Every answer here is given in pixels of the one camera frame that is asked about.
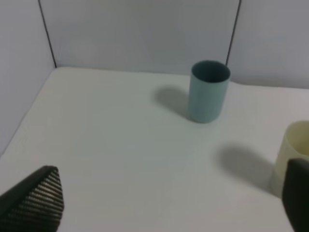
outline black object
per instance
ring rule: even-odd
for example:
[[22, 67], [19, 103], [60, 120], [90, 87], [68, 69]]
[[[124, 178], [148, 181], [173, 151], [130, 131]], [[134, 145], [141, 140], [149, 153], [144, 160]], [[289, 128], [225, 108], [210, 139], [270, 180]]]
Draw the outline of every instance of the black object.
[[282, 192], [285, 212], [295, 232], [309, 232], [309, 162], [291, 159]]
[[0, 232], [55, 232], [63, 210], [58, 168], [43, 166], [0, 196]]

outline white wall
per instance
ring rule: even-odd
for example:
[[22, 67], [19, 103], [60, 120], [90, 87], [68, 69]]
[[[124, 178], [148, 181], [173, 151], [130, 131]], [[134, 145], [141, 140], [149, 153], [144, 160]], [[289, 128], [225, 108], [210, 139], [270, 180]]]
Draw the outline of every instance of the white wall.
[[54, 68], [37, 0], [0, 0], [0, 154]]
[[250, 85], [309, 88], [309, 0], [242, 0], [228, 66]]
[[189, 74], [226, 61], [239, 0], [41, 0], [59, 66]]

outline cylindrical container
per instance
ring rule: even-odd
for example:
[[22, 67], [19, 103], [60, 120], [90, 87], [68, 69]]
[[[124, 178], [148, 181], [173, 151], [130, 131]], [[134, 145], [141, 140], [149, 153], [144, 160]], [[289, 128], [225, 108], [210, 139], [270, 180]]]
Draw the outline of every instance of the cylindrical container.
[[230, 74], [217, 61], [201, 61], [192, 67], [188, 110], [194, 121], [208, 123], [219, 116]]
[[309, 161], [309, 121], [292, 123], [285, 131], [276, 165], [270, 180], [270, 187], [281, 198], [282, 188], [290, 159], [301, 158]]

